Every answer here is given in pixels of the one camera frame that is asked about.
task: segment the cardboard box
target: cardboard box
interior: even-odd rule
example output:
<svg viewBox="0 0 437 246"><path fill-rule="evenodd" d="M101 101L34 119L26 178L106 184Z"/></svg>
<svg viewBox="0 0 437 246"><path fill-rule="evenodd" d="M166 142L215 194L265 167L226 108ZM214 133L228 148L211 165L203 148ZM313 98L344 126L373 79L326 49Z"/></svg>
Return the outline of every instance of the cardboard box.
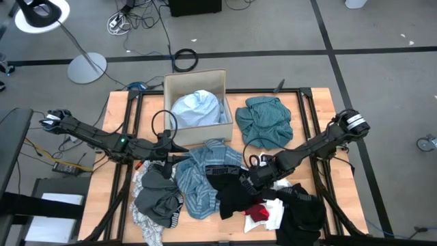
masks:
<svg viewBox="0 0 437 246"><path fill-rule="evenodd" d="M164 108L171 110L177 99L192 94L197 90L209 91L217 98L223 99L227 123L178 129L174 142L179 146L186 146L203 144L209 139L231 141L234 118L226 99L226 70L224 69L169 74L165 76ZM165 129L171 128L170 117L171 115L168 113L165 114Z"/></svg>

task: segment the teal shirt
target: teal shirt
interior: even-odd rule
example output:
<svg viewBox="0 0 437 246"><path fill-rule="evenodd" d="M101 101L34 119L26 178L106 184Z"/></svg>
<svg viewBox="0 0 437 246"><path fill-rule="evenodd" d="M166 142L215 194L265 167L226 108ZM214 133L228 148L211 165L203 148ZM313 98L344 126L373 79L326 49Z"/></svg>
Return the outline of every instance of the teal shirt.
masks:
<svg viewBox="0 0 437 246"><path fill-rule="evenodd" d="M279 98L256 96L248 98L246 106L238 108L235 116L245 144L256 137L264 137L285 146L293 139L293 129L290 126L292 113ZM262 139L252 141L251 145L267 150L277 148L273 143Z"/></svg>

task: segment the yellow cable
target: yellow cable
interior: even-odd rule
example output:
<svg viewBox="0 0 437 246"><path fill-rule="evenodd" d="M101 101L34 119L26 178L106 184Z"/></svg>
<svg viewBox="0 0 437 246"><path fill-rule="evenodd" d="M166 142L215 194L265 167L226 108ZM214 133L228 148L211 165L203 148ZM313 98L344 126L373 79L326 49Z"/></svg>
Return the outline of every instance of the yellow cable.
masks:
<svg viewBox="0 0 437 246"><path fill-rule="evenodd" d="M28 141L31 145L35 146L35 148L37 150L39 150L44 156L46 156L47 158L49 158L52 161L55 161L55 162L58 162L58 163L61 163L61 164L64 164L64 165L69 165L69 166L77 167L77 168L79 168L79 169L81 169L83 171L87 171L87 172L92 172L93 171L92 168L82 167L82 166L74 164L74 163L70 163L70 162L67 162L67 161L61 161L61 160L55 159L55 158L53 158L50 155L49 152L47 152L47 150L39 147L39 145L37 145L36 143L33 143L32 141L28 140L27 138L25 138L25 140Z"/></svg>

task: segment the black box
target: black box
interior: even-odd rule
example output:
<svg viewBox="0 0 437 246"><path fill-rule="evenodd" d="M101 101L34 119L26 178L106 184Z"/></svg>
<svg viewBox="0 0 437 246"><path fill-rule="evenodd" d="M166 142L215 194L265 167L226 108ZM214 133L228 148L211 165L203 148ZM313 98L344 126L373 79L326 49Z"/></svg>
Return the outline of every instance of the black box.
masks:
<svg viewBox="0 0 437 246"><path fill-rule="evenodd" d="M221 11L221 0L169 0L169 7L173 17L217 13Z"/></svg>

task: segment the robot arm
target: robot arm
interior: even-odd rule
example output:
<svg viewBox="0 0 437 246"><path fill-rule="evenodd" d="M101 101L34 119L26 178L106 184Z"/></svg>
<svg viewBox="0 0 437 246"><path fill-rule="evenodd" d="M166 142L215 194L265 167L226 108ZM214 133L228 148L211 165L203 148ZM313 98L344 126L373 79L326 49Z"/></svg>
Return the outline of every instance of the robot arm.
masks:
<svg viewBox="0 0 437 246"><path fill-rule="evenodd" d="M53 134L69 134L102 149L105 154L117 163L129 163L133 160L164 161L164 177L170 178L171 166L188 158L185 156L169 156L170 152L188 152L186 148L176 145L170 138L170 131L165 130L157 135L158 141L152 143L146 139L133 138L126 133L117 133L120 127L107 133L94 126L80 122L65 109L49 111L45 119L40 121L44 130Z"/></svg>
<svg viewBox="0 0 437 246"><path fill-rule="evenodd" d="M347 109L338 113L328 124L326 131L308 140L294 150L282 150L268 156L267 165L252 165L247 180L257 190L267 187L294 172L302 160L310 155L319 159L331 159L337 146L358 141L369 132L370 126L359 112Z"/></svg>

